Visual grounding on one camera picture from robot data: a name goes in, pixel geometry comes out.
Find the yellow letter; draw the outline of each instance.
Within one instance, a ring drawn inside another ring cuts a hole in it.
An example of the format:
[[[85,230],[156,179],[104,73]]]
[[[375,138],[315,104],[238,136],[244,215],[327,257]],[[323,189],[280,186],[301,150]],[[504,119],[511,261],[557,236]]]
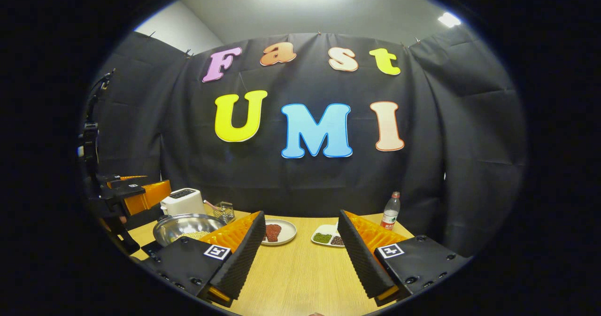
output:
[[[265,91],[248,92],[244,98],[248,100],[247,123],[243,127],[234,128],[231,125],[231,115],[234,111],[234,103],[239,97],[236,94],[219,96],[215,100],[217,114],[215,115],[215,133],[227,142],[241,142],[252,138],[259,130],[261,123],[261,103],[267,96]]]
[[[269,66],[279,62],[292,61],[292,59],[296,58],[296,53],[292,52],[293,47],[290,42],[278,42],[269,46],[263,51],[265,55],[261,58],[261,64]]]
[[[378,117],[378,129],[380,130],[380,140],[376,143],[376,149],[389,152],[405,147],[405,143],[399,138],[397,118],[394,116],[399,105],[390,101],[378,101],[371,104],[370,108]]]
[[[359,68],[359,64],[353,59],[354,52],[348,48],[332,47],[328,55],[332,58],[328,62],[334,69],[353,72]]]
[[[376,64],[378,69],[380,69],[382,72],[390,74],[391,76],[396,76],[401,72],[400,68],[393,67],[393,64],[390,62],[391,59],[395,61],[397,56],[392,53],[388,53],[386,48],[374,49],[373,51],[370,51],[370,55],[376,57]]]

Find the white wall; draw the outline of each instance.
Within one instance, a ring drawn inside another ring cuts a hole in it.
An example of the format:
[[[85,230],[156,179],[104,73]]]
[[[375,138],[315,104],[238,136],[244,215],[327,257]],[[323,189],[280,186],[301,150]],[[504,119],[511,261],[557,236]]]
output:
[[[223,42],[180,1],[163,8],[135,29],[161,40],[182,52],[198,54],[223,45]]]

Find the white plate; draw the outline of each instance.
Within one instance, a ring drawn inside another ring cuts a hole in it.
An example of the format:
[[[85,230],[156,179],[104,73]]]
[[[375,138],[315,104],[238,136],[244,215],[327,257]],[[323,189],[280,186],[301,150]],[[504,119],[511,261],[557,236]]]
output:
[[[292,239],[296,236],[296,226],[294,226],[294,224],[292,224],[288,221],[278,220],[277,218],[266,218],[265,224],[279,224],[279,226],[282,227],[282,230],[279,232],[279,235],[277,236],[277,242],[262,241],[261,242],[262,245],[266,245],[266,246],[283,245],[284,243],[288,243],[288,242],[292,241]]]
[[[334,239],[334,237],[340,236],[340,234],[337,233],[337,231],[336,231],[337,228],[338,228],[338,224],[322,224],[321,226],[318,226],[317,229],[315,230],[315,232],[313,233],[313,235],[311,235],[311,241],[313,243],[316,243],[317,245],[322,245],[322,246],[344,247],[344,246],[332,244],[332,240]],[[332,238],[328,241],[328,243],[317,242],[317,241],[313,240],[313,237],[315,237],[316,233],[330,234],[330,235],[332,235]]]

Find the metal pot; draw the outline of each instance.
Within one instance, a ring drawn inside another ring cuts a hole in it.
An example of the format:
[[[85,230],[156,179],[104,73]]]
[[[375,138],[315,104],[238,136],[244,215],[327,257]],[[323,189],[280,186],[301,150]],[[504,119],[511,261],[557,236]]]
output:
[[[163,215],[159,217],[152,234],[159,245],[166,247],[185,233],[213,232],[225,226],[217,218],[205,214]]]

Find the metal basket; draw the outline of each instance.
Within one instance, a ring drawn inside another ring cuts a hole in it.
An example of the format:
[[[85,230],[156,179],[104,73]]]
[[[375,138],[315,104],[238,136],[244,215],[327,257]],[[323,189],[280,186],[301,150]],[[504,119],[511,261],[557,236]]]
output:
[[[216,205],[219,210],[213,210],[213,216],[220,220],[224,224],[229,224],[236,218],[234,215],[234,206],[229,202],[219,202]]]

